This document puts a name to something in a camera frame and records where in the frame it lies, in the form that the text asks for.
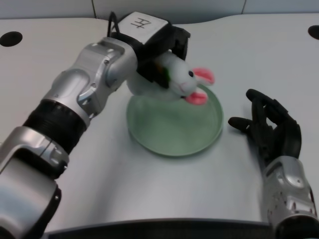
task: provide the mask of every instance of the white plush toy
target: white plush toy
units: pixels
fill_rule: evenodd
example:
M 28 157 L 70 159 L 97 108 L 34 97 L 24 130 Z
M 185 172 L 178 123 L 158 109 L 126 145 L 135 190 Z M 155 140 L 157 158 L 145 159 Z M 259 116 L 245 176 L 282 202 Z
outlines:
M 137 72 L 127 80 L 133 95 L 147 96 L 163 101 L 185 99 L 193 105 L 207 102 L 207 94 L 197 87 L 198 84 L 212 85 L 213 73 L 205 68 L 190 69 L 185 61 L 171 52 L 166 52 L 154 60 L 157 74 L 168 82 L 168 89 L 156 82 L 150 82 Z

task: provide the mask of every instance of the white table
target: white table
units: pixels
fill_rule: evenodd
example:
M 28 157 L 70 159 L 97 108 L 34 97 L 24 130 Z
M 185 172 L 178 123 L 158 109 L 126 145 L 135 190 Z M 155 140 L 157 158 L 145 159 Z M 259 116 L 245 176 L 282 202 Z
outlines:
M 181 25 L 191 33 L 187 62 L 210 68 L 224 108 L 224 129 L 202 153 L 169 159 L 130 138 L 126 84 L 114 93 L 70 155 L 58 179 L 62 201 L 47 231 L 123 220 L 215 218 L 261 221 L 261 176 L 246 137 L 228 126 L 251 117 L 249 88 L 276 98 L 301 125 L 300 160 L 319 205 L 319 41 L 308 28 L 319 14 L 239 15 Z M 0 20 L 0 35 L 23 34 L 0 47 L 0 139 L 21 125 L 53 79 L 88 43 L 106 34 L 97 19 Z

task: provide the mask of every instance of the rabbit ear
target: rabbit ear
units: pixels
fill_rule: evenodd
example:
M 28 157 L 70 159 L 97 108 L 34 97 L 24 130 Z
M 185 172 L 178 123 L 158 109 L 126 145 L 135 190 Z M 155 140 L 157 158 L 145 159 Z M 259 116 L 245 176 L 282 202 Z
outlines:
M 200 106 L 208 101 L 208 96 L 205 91 L 196 88 L 196 91 L 187 96 L 185 100 L 192 105 Z
M 193 72 L 196 76 L 196 79 L 198 83 L 203 84 L 203 85 L 212 85 L 215 82 L 215 77 L 214 74 L 206 69 L 206 68 L 194 68 Z

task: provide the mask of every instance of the wall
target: wall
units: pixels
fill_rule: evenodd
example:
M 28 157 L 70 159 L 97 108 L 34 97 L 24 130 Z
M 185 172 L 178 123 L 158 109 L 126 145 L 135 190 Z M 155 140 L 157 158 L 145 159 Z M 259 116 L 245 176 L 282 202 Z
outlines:
M 319 12 L 319 0 L 0 0 L 0 19 L 121 17 L 141 11 L 173 23 L 214 20 L 246 13 Z
M 94 17 L 91 0 L 0 0 L 0 19 Z

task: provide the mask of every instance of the green plate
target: green plate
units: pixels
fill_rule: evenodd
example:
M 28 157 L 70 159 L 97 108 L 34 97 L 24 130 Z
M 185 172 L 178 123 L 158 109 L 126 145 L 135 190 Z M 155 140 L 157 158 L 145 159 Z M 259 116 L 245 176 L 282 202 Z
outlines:
M 184 100 L 163 102 L 132 96 L 127 124 L 132 136 L 145 148 L 166 156 L 185 156 L 210 146 L 223 128 L 223 109 L 206 87 L 208 102 L 194 106 Z

